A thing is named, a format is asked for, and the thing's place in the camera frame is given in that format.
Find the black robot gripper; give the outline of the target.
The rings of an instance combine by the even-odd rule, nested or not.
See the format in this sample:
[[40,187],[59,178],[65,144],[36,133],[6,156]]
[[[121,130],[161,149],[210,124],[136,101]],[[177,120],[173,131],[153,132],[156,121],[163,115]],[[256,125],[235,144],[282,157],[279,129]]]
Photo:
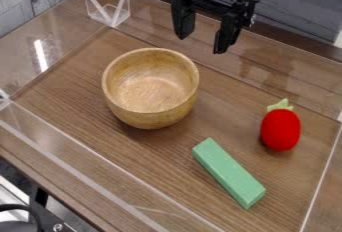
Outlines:
[[223,54],[235,44],[242,26],[250,27],[255,19],[255,5],[259,0],[171,0],[173,31],[180,40],[195,29],[195,10],[218,14],[220,28],[215,34],[214,53]]

